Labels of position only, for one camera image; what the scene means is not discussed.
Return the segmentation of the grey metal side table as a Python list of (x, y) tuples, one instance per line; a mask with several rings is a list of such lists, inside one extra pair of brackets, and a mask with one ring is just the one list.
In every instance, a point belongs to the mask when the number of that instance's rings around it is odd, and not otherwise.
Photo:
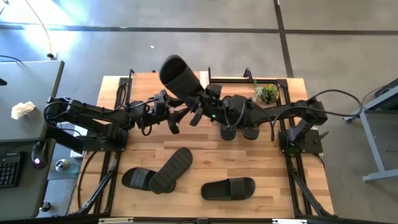
[(364, 182), (398, 177), (398, 168), (385, 167), (380, 155), (398, 153), (398, 78), (370, 94), (374, 95), (372, 100), (362, 102), (361, 109), (343, 118), (346, 123), (360, 120), (376, 163), (377, 172), (362, 176)]

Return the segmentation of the silver metal bracket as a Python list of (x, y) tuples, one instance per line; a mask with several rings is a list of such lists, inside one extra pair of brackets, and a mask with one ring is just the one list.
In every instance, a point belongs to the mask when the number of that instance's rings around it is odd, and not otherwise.
[(133, 223), (133, 217), (112, 217), (112, 218), (100, 218), (98, 224), (127, 224)]
[(308, 224), (307, 220), (302, 219), (288, 219), (288, 218), (275, 218), (272, 224)]

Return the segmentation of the dark grey desk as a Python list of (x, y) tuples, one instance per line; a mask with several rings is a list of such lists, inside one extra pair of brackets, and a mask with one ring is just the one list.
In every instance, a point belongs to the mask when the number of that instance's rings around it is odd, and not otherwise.
[(0, 143), (0, 154), (20, 152), (22, 170), (17, 187), (0, 189), (0, 222), (35, 218), (44, 201), (50, 166), (36, 169), (31, 159), (32, 142)]

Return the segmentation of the wooden shelf with black legs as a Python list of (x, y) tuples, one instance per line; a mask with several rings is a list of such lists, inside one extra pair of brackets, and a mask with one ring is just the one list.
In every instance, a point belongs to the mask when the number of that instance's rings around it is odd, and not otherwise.
[[(160, 81), (159, 74), (155, 73), (133, 73), (132, 74), (132, 88), (131, 96), (127, 97), (130, 101), (126, 103), (122, 109), (123, 114), (128, 118), (144, 118), (154, 116), (152, 113), (154, 107), (154, 95), (158, 94), (160, 90), (166, 90), (170, 98), (177, 98), (171, 91), (169, 91)], [(171, 108), (170, 112), (178, 111), (180, 109), (189, 108), (184, 102), (183, 105), (176, 108)], [(193, 116), (195, 110), (190, 108), (190, 112), (185, 116)]]

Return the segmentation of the black keyboard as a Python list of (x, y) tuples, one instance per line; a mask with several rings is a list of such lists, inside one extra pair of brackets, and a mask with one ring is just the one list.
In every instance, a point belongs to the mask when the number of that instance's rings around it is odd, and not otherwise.
[(19, 185), (21, 160), (20, 152), (0, 154), (0, 189)]

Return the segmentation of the crumpled white tissue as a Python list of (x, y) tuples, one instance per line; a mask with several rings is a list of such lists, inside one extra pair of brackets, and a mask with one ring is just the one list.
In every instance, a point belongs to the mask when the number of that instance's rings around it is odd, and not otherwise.
[(26, 103), (18, 103), (11, 108), (11, 118), (18, 120), (21, 116), (25, 116), (27, 113), (35, 110), (36, 105), (33, 102), (28, 101)]

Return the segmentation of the small potted green plant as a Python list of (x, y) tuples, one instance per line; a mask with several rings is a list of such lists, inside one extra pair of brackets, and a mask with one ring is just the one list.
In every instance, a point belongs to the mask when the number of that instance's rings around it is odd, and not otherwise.
[(253, 80), (254, 89), (256, 91), (256, 100), (260, 100), (265, 104), (273, 104), (279, 99), (279, 91), (275, 84), (269, 84), (265, 87), (260, 87), (257, 80)]

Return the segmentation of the black aluminium table frame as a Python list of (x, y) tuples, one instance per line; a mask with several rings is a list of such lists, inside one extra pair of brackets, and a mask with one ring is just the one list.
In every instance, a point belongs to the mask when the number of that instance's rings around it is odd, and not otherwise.
[[(243, 95), (254, 98), (254, 85), (243, 77), (214, 77), (213, 83), (222, 85), (221, 98)], [(261, 126), (259, 137), (250, 141), (238, 131), (232, 141), (220, 137), (218, 123), (202, 117), (195, 127), (193, 116), (186, 116), (178, 124), (180, 134), (172, 134), (167, 122), (154, 125), (149, 136), (140, 129), (129, 132), (127, 148), (121, 154), (114, 187), (111, 217), (138, 218), (293, 218), (285, 156), (277, 135), (270, 140), (269, 124)], [(178, 180), (172, 193), (154, 194), (134, 190), (121, 183), (123, 174), (134, 167), (158, 171), (179, 148), (187, 147), (193, 154), (193, 164)], [(105, 153), (97, 152), (88, 163), (80, 180), (80, 203), (83, 205), (94, 193), (103, 168)], [(334, 214), (328, 182), (322, 162), (311, 154), (301, 156), (308, 188), (329, 213)], [(253, 196), (240, 201), (205, 200), (201, 187), (233, 177), (251, 177), (256, 183)]]

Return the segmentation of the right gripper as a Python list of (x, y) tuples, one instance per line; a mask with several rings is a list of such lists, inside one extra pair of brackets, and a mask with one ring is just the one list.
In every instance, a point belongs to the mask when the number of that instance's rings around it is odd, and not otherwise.
[[(196, 101), (200, 103), (204, 102), (207, 97), (206, 90), (195, 94)], [(200, 107), (196, 110), (190, 121), (190, 126), (197, 126), (203, 115), (220, 124), (240, 124), (248, 112), (246, 106), (248, 101), (248, 98), (241, 95), (211, 99), (203, 108)]]

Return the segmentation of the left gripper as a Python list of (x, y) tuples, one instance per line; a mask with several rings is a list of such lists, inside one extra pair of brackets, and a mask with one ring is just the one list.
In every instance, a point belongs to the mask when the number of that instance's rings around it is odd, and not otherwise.
[(179, 134), (180, 130), (176, 121), (181, 121), (185, 115), (190, 112), (190, 108), (180, 109), (178, 111), (170, 112), (171, 108), (176, 108), (183, 105), (183, 101), (177, 98), (168, 98), (166, 103), (155, 103), (153, 107), (153, 115), (158, 119), (158, 122), (167, 120), (169, 129), (172, 134)]

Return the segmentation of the black computer mouse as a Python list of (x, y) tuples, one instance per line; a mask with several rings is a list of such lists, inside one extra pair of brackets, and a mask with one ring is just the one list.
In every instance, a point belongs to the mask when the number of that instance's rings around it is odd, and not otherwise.
[(32, 147), (31, 153), (31, 161), (33, 163), (33, 166), (36, 169), (43, 169), (47, 164), (48, 164), (48, 150), (47, 150), (47, 144), (45, 141), (38, 141), (37, 143), (34, 144)]

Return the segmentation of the light grey desk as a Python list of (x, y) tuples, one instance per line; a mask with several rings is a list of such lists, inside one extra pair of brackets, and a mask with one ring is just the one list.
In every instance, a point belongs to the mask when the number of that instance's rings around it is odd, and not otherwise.
[[(65, 62), (62, 60), (0, 63), (0, 142), (30, 141), (44, 137), (43, 110), (57, 95)], [(32, 102), (33, 111), (11, 118), (12, 107)]]

